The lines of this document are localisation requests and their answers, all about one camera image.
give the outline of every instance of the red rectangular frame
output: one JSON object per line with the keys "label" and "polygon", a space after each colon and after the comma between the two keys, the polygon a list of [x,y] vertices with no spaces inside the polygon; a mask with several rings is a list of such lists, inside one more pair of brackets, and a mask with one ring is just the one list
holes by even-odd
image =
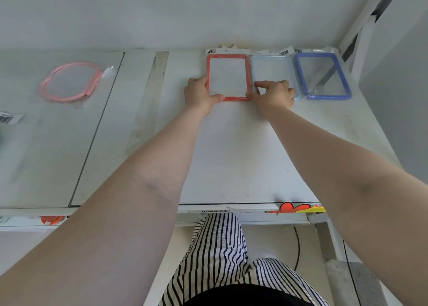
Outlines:
{"label": "red rectangular frame", "polygon": [[[243,59],[245,61],[245,76],[247,79],[247,91],[253,90],[253,83],[251,82],[251,67],[249,65],[249,59],[246,54],[209,54],[207,56],[207,76],[208,80],[205,83],[205,87],[207,88],[207,91],[209,92],[210,88],[210,62],[211,59],[217,59],[217,58],[235,58],[235,59]],[[246,97],[233,97],[233,96],[227,96],[223,100],[225,101],[248,101]]]}

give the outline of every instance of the leg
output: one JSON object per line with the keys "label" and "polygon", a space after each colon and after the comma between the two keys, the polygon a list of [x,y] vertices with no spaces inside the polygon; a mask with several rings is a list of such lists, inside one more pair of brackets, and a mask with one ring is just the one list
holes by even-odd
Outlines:
{"label": "leg", "polygon": [[250,283],[281,290],[317,306],[328,303],[294,270],[274,258],[260,258],[249,265],[237,284]]}
{"label": "leg", "polygon": [[233,213],[211,213],[193,231],[192,244],[159,303],[182,305],[205,290],[230,285],[247,271],[247,245]]}

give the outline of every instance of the hand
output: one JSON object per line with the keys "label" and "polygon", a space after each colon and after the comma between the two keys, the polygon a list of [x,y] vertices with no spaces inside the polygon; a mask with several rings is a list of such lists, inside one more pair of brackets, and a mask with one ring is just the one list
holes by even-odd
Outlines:
{"label": "hand", "polygon": [[226,97],[221,94],[210,96],[205,87],[207,79],[207,76],[202,76],[200,79],[189,78],[185,87],[186,107],[199,109],[203,116],[208,115],[214,104],[223,101]]}
{"label": "hand", "polygon": [[266,112],[276,107],[290,109],[294,104],[296,90],[288,87],[288,81],[255,81],[256,87],[266,88],[266,93],[260,95],[247,92],[245,95],[250,101],[254,101],[260,112],[266,116]]}

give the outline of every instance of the person's left hand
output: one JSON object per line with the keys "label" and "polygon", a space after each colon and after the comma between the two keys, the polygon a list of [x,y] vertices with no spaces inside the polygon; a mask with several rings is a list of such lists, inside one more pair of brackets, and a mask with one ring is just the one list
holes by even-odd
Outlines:
{"label": "person's left hand", "polygon": [[222,94],[210,96],[205,87],[207,79],[207,76],[202,76],[200,79],[189,78],[185,87],[186,107],[199,109],[203,116],[208,115],[214,104],[223,101],[226,97]]}

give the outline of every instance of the black shirt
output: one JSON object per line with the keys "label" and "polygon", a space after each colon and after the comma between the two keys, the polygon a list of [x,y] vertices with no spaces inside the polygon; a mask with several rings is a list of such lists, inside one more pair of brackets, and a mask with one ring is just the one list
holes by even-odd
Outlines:
{"label": "black shirt", "polygon": [[237,284],[208,289],[185,302],[183,306],[195,305],[308,306],[312,304],[285,292],[281,292],[269,287],[250,284]]}

